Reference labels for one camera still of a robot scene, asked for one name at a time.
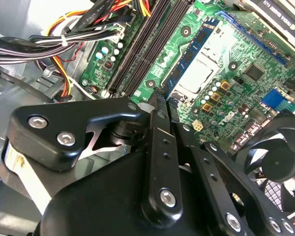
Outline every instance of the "ram slot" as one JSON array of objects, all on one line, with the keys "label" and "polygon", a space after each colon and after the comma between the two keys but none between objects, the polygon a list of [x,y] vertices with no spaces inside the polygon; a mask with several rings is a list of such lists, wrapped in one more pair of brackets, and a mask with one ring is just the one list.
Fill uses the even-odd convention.
[{"label": "ram slot", "polygon": [[143,79],[155,63],[158,55],[162,52],[166,43],[172,37],[174,31],[194,1],[195,0],[177,0],[175,2],[175,5],[166,16],[164,24],[158,30],[158,34],[151,42],[144,55],[140,58],[137,69],[129,79],[127,86],[124,88],[125,95],[132,96],[142,83]]},{"label": "ram slot", "polygon": [[124,57],[122,63],[118,66],[116,74],[109,80],[106,89],[110,93],[114,94],[118,91],[120,85],[122,85],[126,75],[129,73],[133,65],[135,64],[140,52],[147,47],[147,40],[157,28],[159,21],[166,13],[166,9],[170,5],[171,0],[158,0],[153,7],[152,16],[145,19],[139,32],[133,39],[131,47]]}]

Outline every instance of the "silver screw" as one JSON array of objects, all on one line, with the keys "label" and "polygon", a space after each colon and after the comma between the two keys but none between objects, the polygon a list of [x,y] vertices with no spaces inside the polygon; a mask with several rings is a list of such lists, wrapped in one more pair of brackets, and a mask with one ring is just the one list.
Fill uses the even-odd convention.
[{"label": "silver screw", "polygon": [[227,213],[226,220],[227,220],[227,223],[232,227],[233,230],[235,230],[236,232],[241,231],[240,222],[232,214]]},{"label": "silver screw", "polygon": [[285,229],[287,229],[290,233],[293,234],[293,233],[294,233],[294,230],[293,230],[293,228],[290,226],[290,224],[287,223],[287,221],[284,220],[284,219],[282,219],[282,221],[283,221],[283,225],[284,225]]},{"label": "silver screw", "polygon": [[159,117],[161,117],[162,119],[165,119],[165,115],[163,114],[162,111],[158,111],[158,112],[157,112],[157,115],[158,115]]},{"label": "silver screw", "polygon": [[68,146],[68,147],[75,144],[74,135],[68,132],[59,133],[57,136],[57,140],[61,145]]},{"label": "silver screw", "polygon": [[217,147],[214,144],[210,144],[210,147],[213,149],[213,151],[217,151]]},{"label": "silver screw", "polygon": [[174,197],[171,191],[162,190],[161,200],[168,207],[174,207],[176,205],[176,198]]},{"label": "silver screw", "polygon": [[190,128],[188,127],[188,125],[185,125],[185,124],[184,124],[182,127],[183,127],[183,128],[184,128],[184,130],[186,130],[187,132],[189,132],[189,131],[190,131]]},{"label": "silver screw", "polygon": [[280,233],[281,232],[281,228],[280,226],[277,224],[277,222],[270,218],[270,224],[272,225],[272,227],[275,229],[276,232]]},{"label": "silver screw", "polygon": [[48,122],[43,117],[31,117],[29,125],[35,129],[43,129],[48,125]]},{"label": "silver screw", "polygon": [[136,106],[133,105],[132,103],[128,103],[128,107],[133,111],[135,111],[137,109]]},{"label": "silver screw", "polygon": [[82,85],[83,86],[87,86],[89,83],[88,83],[88,81],[87,80],[82,80]]}]

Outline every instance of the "motherboard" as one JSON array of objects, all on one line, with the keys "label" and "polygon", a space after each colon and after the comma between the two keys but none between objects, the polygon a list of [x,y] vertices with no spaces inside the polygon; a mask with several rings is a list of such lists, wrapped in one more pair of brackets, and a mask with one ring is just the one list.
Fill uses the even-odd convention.
[{"label": "motherboard", "polygon": [[129,5],[120,39],[95,44],[80,84],[99,98],[175,102],[199,143],[238,151],[278,113],[295,114],[295,46],[254,11],[222,0],[159,0],[149,19]]}]

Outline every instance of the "black plastic arm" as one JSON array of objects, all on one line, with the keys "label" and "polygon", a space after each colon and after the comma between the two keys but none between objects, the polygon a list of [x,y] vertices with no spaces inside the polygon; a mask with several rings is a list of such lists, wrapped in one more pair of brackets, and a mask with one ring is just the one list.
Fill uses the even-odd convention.
[{"label": "black plastic arm", "polygon": [[261,236],[295,235],[295,226],[254,184],[223,150],[211,143],[204,143],[203,149],[213,157],[217,166],[227,176],[227,189],[236,193],[245,205],[249,228]]},{"label": "black plastic arm", "polygon": [[201,150],[191,128],[175,124],[179,164],[189,164],[213,235],[254,236],[242,221],[211,155]]},{"label": "black plastic arm", "polygon": [[[51,170],[66,171],[84,150],[87,132],[95,133],[96,142],[107,124],[137,120],[140,115],[141,109],[127,98],[27,106],[13,112],[7,136],[18,152]],[[48,124],[41,129],[33,128],[29,125],[31,117],[43,117]],[[57,135],[62,132],[73,134],[75,143],[61,145]]]},{"label": "black plastic arm", "polygon": [[165,98],[153,93],[155,109],[151,111],[147,132],[146,184],[142,210],[158,228],[168,228],[182,215],[176,139],[171,134]]}]

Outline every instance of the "blue pcie slot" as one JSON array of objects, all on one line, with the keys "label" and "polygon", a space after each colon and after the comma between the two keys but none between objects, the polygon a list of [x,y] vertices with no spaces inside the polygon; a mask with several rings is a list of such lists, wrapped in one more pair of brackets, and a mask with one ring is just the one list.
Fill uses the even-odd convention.
[{"label": "blue pcie slot", "polygon": [[261,42],[260,40],[258,40],[255,36],[249,34],[247,32],[247,30],[242,27],[240,24],[238,24],[229,14],[227,14],[225,11],[219,11],[216,12],[215,15],[219,15],[221,17],[223,17],[224,19],[226,19],[228,22],[230,22],[231,24],[233,24],[234,26],[236,26],[236,28],[238,28],[246,37],[248,37],[249,39],[251,39],[253,42],[255,42],[259,47],[261,47],[263,50],[265,50],[267,53],[269,53],[274,59],[276,59],[279,63],[281,63],[282,65],[286,65],[287,61],[279,56],[276,55],[270,48],[268,48],[263,42]]},{"label": "blue pcie slot", "polygon": [[172,94],[179,80],[181,79],[183,74],[186,72],[191,62],[196,58],[197,54],[199,53],[201,48],[204,46],[207,39],[214,32],[219,22],[220,21],[217,19],[210,18],[202,24],[198,33],[189,44],[186,52],[180,58],[178,64],[175,66],[173,71],[168,76],[162,88],[166,99],[168,99],[168,97]]}]

